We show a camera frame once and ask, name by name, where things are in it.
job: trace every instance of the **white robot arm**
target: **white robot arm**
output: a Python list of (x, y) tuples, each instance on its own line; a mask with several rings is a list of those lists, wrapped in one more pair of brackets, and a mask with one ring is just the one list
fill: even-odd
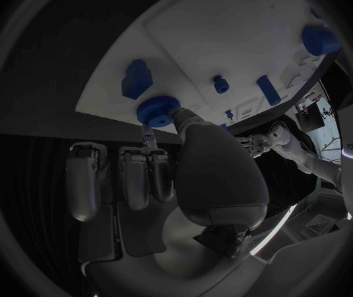
[(238, 140), (254, 158), (273, 149), (283, 158), (293, 160), (302, 172), (323, 178), (341, 191), (341, 167), (332, 162), (320, 160), (312, 152), (303, 150), (297, 138), (281, 125), (275, 125), (267, 135), (256, 134), (240, 137)]

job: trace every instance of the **white pegboard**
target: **white pegboard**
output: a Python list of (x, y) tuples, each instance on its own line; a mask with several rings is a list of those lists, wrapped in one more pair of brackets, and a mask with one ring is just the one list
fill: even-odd
[[(284, 102), (312, 75), (323, 57), (306, 56), (301, 32), (319, 23), (304, 0), (162, 0), (108, 50), (76, 111), (140, 124), (137, 106), (169, 95), (215, 124), (230, 124), (226, 110), (234, 121), (247, 119), (272, 108), (255, 84), (260, 76), (269, 77)], [(121, 95), (135, 59), (146, 62), (154, 81), (138, 100)], [(215, 91), (215, 75), (228, 81), (225, 94)], [(175, 133), (173, 125), (160, 129)]]

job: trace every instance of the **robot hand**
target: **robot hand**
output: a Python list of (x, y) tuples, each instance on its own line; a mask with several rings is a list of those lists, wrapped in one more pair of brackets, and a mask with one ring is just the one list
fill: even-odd
[(253, 158), (271, 150), (271, 140), (268, 135), (254, 134), (248, 137), (238, 137), (238, 141), (242, 143)]

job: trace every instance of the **blue plastic part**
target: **blue plastic part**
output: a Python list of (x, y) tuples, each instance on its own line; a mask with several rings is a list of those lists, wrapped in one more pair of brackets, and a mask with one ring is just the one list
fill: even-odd
[(263, 91), (270, 106), (273, 107), (280, 103), (280, 96), (266, 75), (257, 79), (256, 83), (259, 85), (261, 91)]
[(142, 59), (133, 61), (121, 83), (124, 97), (136, 100), (153, 84), (150, 69)]
[(311, 9), (311, 14), (312, 14), (315, 18), (317, 18), (317, 19), (319, 19), (319, 20), (322, 20), (322, 18), (321, 18), (313, 9)]
[(213, 78), (214, 88), (216, 89), (218, 94), (224, 94), (228, 89), (230, 89), (230, 85), (223, 79), (221, 76), (215, 76)]
[(151, 127), (165, 127), (171, 124), (168, 117), (172, 108), (180, 108), (179, 100), (169, 96), (158, 96), (142, 102), (137, 109), (139, 122)]
[(334, 53), (341, 49), (340, 43), (330, 31), (330, 28), (324, 26), (305, 27), (302, 40), (306, 50), (314, 56)]
[(233, 113), (231, 112), (231, 110), (227, 110), (227, 111), (225, 112), (225, 114), (227, 115), (227, 118), (228, 118), (228, 119), (231, 119), (231, 120), (232, 120), (232, 117), (233, 117), (234, 115), (233, 115)]

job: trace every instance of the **blue gear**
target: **blue gear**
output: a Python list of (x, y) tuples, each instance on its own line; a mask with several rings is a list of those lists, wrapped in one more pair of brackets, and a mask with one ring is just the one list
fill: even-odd
[(153, 97), (142, 102), (137, 109), (138, 120), (151, 127), (165, 127), (171, 124), (168, 112), (180, 108), (179, 100), (169, 96)]

